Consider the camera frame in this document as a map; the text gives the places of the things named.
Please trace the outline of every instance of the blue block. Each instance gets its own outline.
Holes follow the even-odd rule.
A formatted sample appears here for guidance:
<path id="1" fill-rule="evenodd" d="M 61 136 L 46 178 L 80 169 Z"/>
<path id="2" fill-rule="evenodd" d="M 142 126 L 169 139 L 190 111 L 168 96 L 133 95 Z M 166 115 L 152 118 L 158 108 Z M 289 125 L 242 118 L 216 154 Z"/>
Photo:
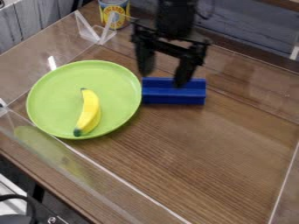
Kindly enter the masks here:
<path id="1" fill-rule="evenodd" d="M 205 89 L 204 79 L 192 79 L 182 88 L 174 88 L 172 78 L 142 78 L 142 103 L 202 105 Z"/>

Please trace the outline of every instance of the green plastic plate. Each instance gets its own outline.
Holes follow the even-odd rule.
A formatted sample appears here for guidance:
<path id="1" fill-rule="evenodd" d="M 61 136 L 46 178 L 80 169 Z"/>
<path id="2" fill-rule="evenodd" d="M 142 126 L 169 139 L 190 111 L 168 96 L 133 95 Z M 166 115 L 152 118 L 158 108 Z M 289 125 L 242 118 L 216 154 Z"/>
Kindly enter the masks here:
<path id="1" fill-rule="evenodd" d="M 101 120 L 85 136 L 74 137 L 72 132 L 82 107 L 81 88 L 97 94 Z M 48 134 L 88 139 L 118 128 L 134 114 L 140 101 L 141 86 L 130 71 L 114 63 L 88 60 L 61 66 L 41 77 L 26 98 L 26 113 Z"/>

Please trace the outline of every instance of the yellow banana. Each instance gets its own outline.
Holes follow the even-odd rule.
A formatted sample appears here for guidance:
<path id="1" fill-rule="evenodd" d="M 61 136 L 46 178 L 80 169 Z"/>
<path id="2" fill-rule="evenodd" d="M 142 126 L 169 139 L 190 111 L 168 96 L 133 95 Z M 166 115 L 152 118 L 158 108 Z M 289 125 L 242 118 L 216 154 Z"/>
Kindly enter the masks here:
<path id="1" fill-rule="evenodd" d="M 84 102 L 78 121 L 73 130 L 74 137 L 80 137 L 81 135 L 88 134 L 97 127 L 100 121 L 100 107 L 97 95 L 92 90 L 85 88 L 82 88 L 80 92 Z"/>

